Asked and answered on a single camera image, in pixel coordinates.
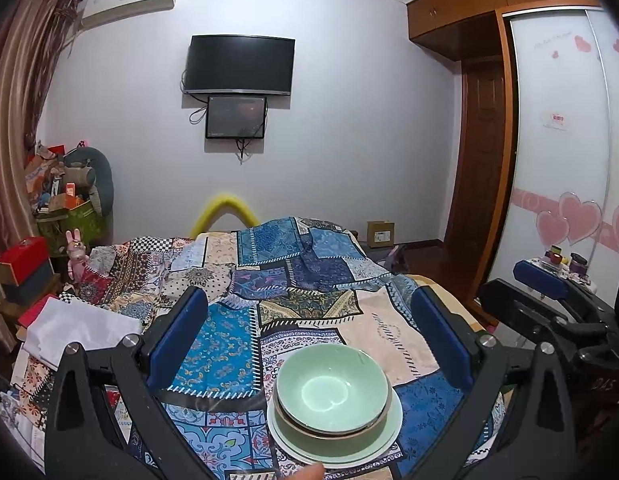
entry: stuffed toy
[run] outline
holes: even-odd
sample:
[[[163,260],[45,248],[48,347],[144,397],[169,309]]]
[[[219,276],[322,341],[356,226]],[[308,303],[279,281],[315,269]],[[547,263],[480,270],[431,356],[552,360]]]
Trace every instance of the stuffed toy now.
[[[84,268],[87,266],[89,256],[87,256],[86,247],[80,240],[79,229],[74,229],[73,236],[71,231],[67,231],[65,236],[67,236],[67,255],[69,256],[67,272],[74,283],[80,283],[83,279]]]

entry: patchwork bedspread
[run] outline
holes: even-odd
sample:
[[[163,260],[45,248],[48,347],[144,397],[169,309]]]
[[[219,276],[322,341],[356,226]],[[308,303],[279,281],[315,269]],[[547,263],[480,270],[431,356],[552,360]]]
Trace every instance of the patchwork bedspread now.
[[[89,269],[79,297],[141,319],[145,328],[188,286],[207,294],[208,319],[158,397],[219,480],[270,480],[301,467],[270,438],[265,414],[278,370],[305,346],[364,350],[381,364],[403,405],[400,435],[382,457],[328,471],[327,479],[400,479],[463,398],[412,319],[416,283],[366,258],[352,234],[331,222],[282,218],[196,240],[135,238],[95,248]],[[43,430],[53,372],[29,357],[21,375],[17,402]],[[114,406],[130,451],[153,465],[122,399],[115,397]],[[504,413],[499,396],[468,463],[486,456]]]

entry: striped curtain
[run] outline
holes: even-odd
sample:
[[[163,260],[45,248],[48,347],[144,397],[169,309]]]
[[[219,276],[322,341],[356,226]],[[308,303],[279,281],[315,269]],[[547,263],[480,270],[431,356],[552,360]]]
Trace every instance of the striped curtain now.
[[[0,27],[0,254],[36,232],[25,160],[78,0],[18,0]],[[0,288],[0,301],[3,299]],[[15,344],[0,317],[0,344]]]

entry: stacked bowl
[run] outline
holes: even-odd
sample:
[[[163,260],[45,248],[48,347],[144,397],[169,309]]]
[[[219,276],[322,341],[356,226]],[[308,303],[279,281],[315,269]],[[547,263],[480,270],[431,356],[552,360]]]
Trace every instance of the stacked bowl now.
[[[316,344],[278,371],[267,406],[273,439],[290,457],[329,469],[362,465],[398,437],[403,410],[381,367],[366,353]]]

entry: television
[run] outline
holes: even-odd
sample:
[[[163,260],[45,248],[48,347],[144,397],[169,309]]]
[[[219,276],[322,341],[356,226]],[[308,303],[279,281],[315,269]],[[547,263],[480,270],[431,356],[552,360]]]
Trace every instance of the television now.
[[[192,36],[186,94],[291,94],[296,40],[264,36]]]
[[[262,139],[265,135],[267,97],[210,95],[205,137],[208,139]]]

